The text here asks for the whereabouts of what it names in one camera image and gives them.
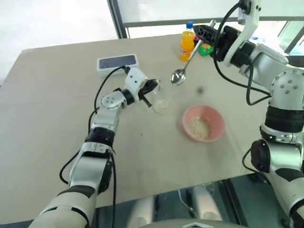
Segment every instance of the spoon handle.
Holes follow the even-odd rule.
[[[189,60],[188,60],[188,62],[187,62],[187,64],[186,64],[186,66],[184,67],[184,70],[185,70],[186,67],[188,66],[189,62],[191,61],[191,59],[193,58],[193,56],[195,55],[195,53],[196,53],[196,52],[198,51],[198,49],[200,48],[202,42],[203,42],[203,41],[200,39],[200,40],[198,41],[198,43],[196,44],[194,50],[192,51],[192,53],[191,53],[191,55],[190,55],[190,57],[189,57]]]

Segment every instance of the white device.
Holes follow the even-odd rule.
[[[129,54],[123,56],[112,56],[106,58],[97,59],[97,72],[100,73],[101,76],[107,76],[112,70],[120,67],[120,66],[129,66],[138,68],[138,59],[136,54]]]

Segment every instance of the black screen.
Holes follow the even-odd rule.
[[[104,58],[99,60],[99,69],[120,67],[122,65],[134,65],[136,64],[135,56],[121,56]]]

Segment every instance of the beige table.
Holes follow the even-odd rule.
[[[20,54],[0,88],[0,224],[36,217],[66,188],[58,172],[86,137],[102,81],[96,60],[136,53],[149,78],[169,79],[184,65],[178,59],[179,43],[176,35],[37,48]],[[222,70],[246,82],[235,67],[222,66]],[[124,79],[124,75],[110,78],[102,94],[123,86]],[[199,86],[203,94],[197,93]],[[165,115],[143,103],[121,114],[114,141],[117,202],[247,173],[241,158],[260,137],[266,101],[247,106],[245,89],[223,80],[212,59],[200,55],[189,65],[177,95]],[[252,94],[253,99],[259,96]],[[185,136],[181,116],[193,104],[210,105],[223,113],[226,133],[220,140],[198,143]],[[111,204],[112,190],[111,183],[97,206]]]

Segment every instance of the metal spoon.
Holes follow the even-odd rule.
[[[215,20],[211,20],[211,22],[209,23],[209,26],[214,27],[216,24]],[[193,56],[195,55],[195,53],[198,51],[198,49],[200,48],[201,44],[202,44],[202,40],[199,40],[198,43],[196,44],[194,50],[192,51],[189,60],[187,62],[187,64],[185,65],[184,68],[182,69],[177,69],[175,70],[172,75],[171,75],[171,83],[175,84],[177,86],[179,86],[180,84],[182,84],[185,79],[186,79],[186,68],[189,64],[189,62],[191,61],[191,59],[193,58]]]

